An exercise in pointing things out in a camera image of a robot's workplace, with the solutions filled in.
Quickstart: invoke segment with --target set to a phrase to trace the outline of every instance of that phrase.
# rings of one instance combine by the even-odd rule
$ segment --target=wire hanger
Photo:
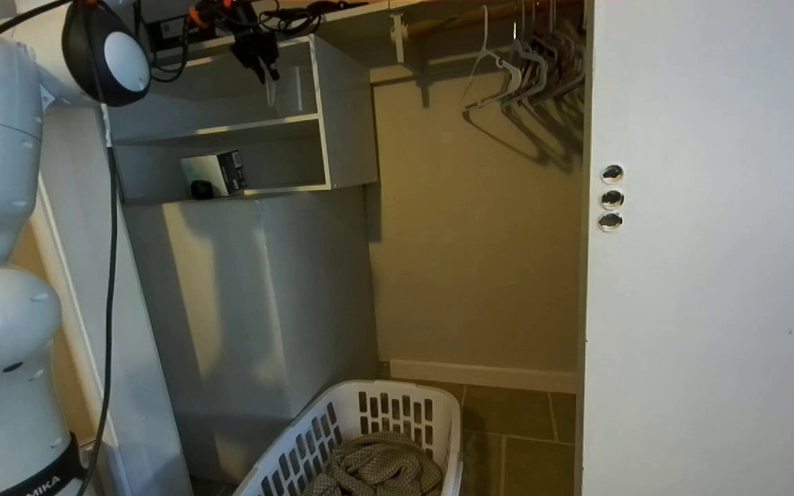
[[[484,7],[484,46],[479,46],[479,53],[477,53],[477,57],[474,57],[474,65],[471,65],[471,74],[468,74],[468,85],[466,85],[466,91],[464,91],[464,101],[468,101],[468,94],[471,94],[474,80],[477,80],[479,63],[484,63],[485,57],[492,57],[492,60],[497,63],[497,68],[502,68],[502,72],[511,74],[511,80],[507,80],[507,94],[518,91],[518,87],[521,87],[521,80],[525,80],[525,74],[521,74],[518,65],[513,65],[513,63],[506,60],[497,50],[489,46],[489,5],[479,5],[479,7]],[[477,101],[468,101],[468,104],[464,108],[464,115],[468,119],[471,111],[477,111],[477,108],[484,108],[484,104],[489,104],[489,101],[502,100],[502,94],[506,94],[506,91],[497,91],[497,94],[492,94],[492,96],[484,96],[484,100],[477,100]]]
[[[535,46],[533,46],[533,35],[528,32],[530,31],[530,23],[528,23],[528,3],[521,0],[518,3],[521,7],[521,18],[513,23],[513,46],[515,46],[515,54],[528,60],[525,65],[525,85],[515,87],[513,94],[506,94],[502,96],[502,104],[530,104],[533,96],[539,96],[542,91],[547,91],[550,85],[550,72],[553,72],[553,60],[544,57]]]

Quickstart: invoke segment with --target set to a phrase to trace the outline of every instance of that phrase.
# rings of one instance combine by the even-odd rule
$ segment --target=white laundry basket
[[[460,492],[460,404],[451,390],[349,379],[325,388],[256,459],[234,496],[300,496],[333,447],[372,432],[416,440],[441,468],[441,496]]]

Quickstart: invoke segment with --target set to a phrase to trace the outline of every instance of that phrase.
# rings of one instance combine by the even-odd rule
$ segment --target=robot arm
[[[0,492],[74,492],[80,466],[48,379],[56,291],[7,266],[33,213],[43,119],[84,94],[127,104],[147,94],[143,50],[106,5],[59,5],[0,38]]]

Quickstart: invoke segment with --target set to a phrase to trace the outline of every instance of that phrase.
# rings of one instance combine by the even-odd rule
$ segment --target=small object on shelf
[[[189,17],[165,17],[158,23],[143,23],[143,32],[149,35],[149,50],[162,53],[162,50],[179,50],[182,45],[201,45],[211,38],[219,38],[216,27],[208,25],[191,25]]]
[[[234,35],[231,54],[252,68],[260,83],[278,80],[278,38],[264,31],[252,0],[200,0],[189,7],[193,27],[230,31]]]
[[[193,198],[241,196],[249,188],[238,152],[196,153],[179,162]]]

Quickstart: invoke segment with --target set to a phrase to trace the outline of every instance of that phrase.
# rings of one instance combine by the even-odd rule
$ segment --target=shelf
[[[120,138],[116,145],[156,145],[156,144],[169,144],[169,141],[241,136],[241,131],[255,131],[255,129],[281,131],[285,126],[318,123],[318,122],[320,122],[320,114],[300,114],[300,115],[245,122],[245,123],[200,126],[200,129],[191,129],[191,131],[172,131],[172,136]]]
[[[222,38],[211,38],[211,42],[200,42],[189,46],[189,57],[211,57],[211,54],[222,54],[224,50],[230,50],[234,45],[234,35],[222,35]],[[295,35],[295,38],[285,38],[278,42],[281,53],[293,53],[293,46],[304,46],[309,45],[309,35]],[[176,63],[182,57],[179,46],[162,50],[158,53],[161,63]]]
[[[393,63],[406,63],[406,50],[415,38],[424,38],[433,31],[468,23],[468,14],[479,17],[479,5],[492,5],[495,18],[499,10],[515,17],[515,0],[369,0],[369,5],[355,5],[346,10],[331,10],[320,18],[318,35],[350,53],[393,53]],[[234,35],[201,42],[191,46],[191,57],[204,57],[224,53],[234,45]],[[304,45],[300,38],[281,42],[281,50]],[[161,60],[179,60],[179,50],[165,50]]]
[[[375,122],[366,68],[325,38],[285,46],[281,80],[263,85],[234,57],[200,57],[172,85],[114,111],[124,202],[184,202],[184,156],[231,153],[241,196],[369,184]],[[201,180],[219,182],[219,164]]]

